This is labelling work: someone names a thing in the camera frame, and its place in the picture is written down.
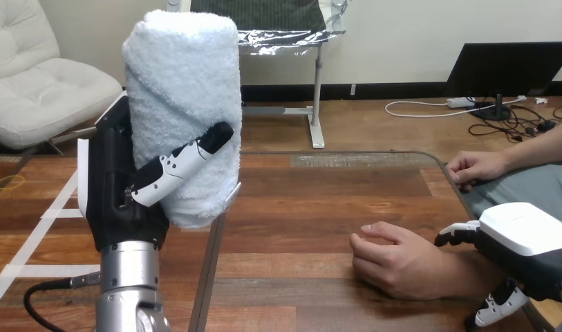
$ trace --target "white armchair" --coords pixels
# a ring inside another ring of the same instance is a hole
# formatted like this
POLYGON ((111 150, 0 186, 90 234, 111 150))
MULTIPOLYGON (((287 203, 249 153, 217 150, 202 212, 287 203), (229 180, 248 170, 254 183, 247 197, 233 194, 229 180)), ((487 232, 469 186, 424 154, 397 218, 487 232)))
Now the white armchair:
POLYGON ((122 92, 111 76, 59 58, 38 0, 0 0, 0 143, 23 149, 101 115, 122 92))

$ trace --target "wooden table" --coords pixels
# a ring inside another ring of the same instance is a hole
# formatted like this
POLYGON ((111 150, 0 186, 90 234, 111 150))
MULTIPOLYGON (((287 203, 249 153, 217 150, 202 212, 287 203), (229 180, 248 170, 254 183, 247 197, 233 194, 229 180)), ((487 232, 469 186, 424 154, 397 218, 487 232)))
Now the wooden table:
MULTIPOLYGON (((470 220, 436 159, 244 155, 241 181, 225 227, 212 228, 220 248, 199 331, 205 320, 211 332, 464 331, 478 303, 391 299, 355 279, 351 268, 348 237, 362 225, 388 221, 432 241, 444 227, 470 220)), ((520 311, 483 331, 533 329, 520 311)))
MULTIPOLYGON (((86 220, 75 214, 75 159, 14 162, 4 168, 25 182, 0 191, 0 285, 10 282, 0 287, 0 331, 42 331, 24 311, 24 291, 42 277, 61 277, 54 271, 99 264, 99 256, 86 220), (62 208, 51 209, 61 196, 62 208), (21 272, 10 274, 27 239, 47 222, 21 272)), ((443 227, 470 219, 432 157, 243 154, 241 181, 225 221, 167 235, 160 291, 173 331, 462 331, 479 305, 394 300, 352 275, 348 237, 362 225, 388 221, 431 241, 443 227)), ((67 331, 91 331, 98 294, 51 291, 33 304, 67 331)), ((533 330, 519 312, 483 331, 533 330)))

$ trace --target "monitor stand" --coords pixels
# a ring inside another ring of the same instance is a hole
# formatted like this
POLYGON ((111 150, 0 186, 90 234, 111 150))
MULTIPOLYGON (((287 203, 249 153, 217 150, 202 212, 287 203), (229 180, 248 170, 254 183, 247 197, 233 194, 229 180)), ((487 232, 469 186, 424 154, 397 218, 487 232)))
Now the monitor stand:
POLYGON ((495 105, 489 109, 481 109, 478 111, 470 112, 471 115, 477 118, 490 121, 503 121, 511 117, 511 109, 503 105, 503 95, 496 95, 496 102, 476 102, 474 107, 469 107, 468 109, 482 108, 490 105, 495 105))

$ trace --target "human arm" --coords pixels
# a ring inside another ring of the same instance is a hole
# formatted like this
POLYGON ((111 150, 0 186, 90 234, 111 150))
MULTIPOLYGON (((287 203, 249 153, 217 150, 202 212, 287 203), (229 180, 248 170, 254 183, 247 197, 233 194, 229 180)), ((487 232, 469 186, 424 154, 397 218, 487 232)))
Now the human arm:
POLYGON ((562 124, 526 142, 496 152, 460 152, 446 166, 452 180, 470 190, 516 169, 562 162, 562 124))
POLYGON ((410 230, 379 222, 362 234, 392 245, 350 236, 353 268, 368 283, 402 299, 485 297, 505 276, 478 252, 445 252, 410 230))

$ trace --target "person's forearm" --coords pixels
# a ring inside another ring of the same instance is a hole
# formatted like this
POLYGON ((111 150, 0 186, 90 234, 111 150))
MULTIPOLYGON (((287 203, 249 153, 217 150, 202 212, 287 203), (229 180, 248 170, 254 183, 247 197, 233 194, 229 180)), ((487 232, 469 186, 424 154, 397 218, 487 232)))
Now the person's forearm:
POLYGON ((450 252, 449 271, 442 283, 442 297, 485 298, 505 273, 475 250, 450 252))
POLYGON ((515 169, 562 162, 562 123, 526 142, 502 150, 507 172, 515 169))

